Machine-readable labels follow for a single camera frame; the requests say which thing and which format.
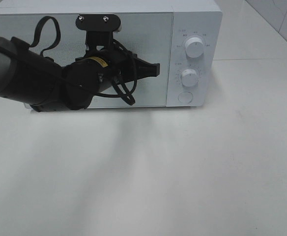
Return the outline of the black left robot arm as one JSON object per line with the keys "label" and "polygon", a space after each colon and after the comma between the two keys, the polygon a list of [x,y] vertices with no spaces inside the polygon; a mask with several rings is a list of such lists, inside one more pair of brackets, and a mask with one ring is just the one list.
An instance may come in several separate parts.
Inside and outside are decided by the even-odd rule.
{"label": "black left robot arm", "polygon": [[0,37],[0,97],[28,104],[37,112],[86,109],[94,97],[120,98],[133,105],[134,88],[127,83],[157,77],[160,64],[149,63],[112,40],[92,49],[67,66],[31,51],[31,44],[13,37]]}

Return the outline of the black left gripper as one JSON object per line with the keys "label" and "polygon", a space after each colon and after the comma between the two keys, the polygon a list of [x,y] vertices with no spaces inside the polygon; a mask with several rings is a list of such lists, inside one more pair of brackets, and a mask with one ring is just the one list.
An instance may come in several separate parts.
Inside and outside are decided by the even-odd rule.
{"label": "black left gripper", "polygon": [[159,63],[138,58],[113,37],[113,32],[86,31],[86,53],[77,58],[74,68],[86,75],[87,89],[102,93],[113,87],[116,93],[133,93],[127,82],[160,74]]}

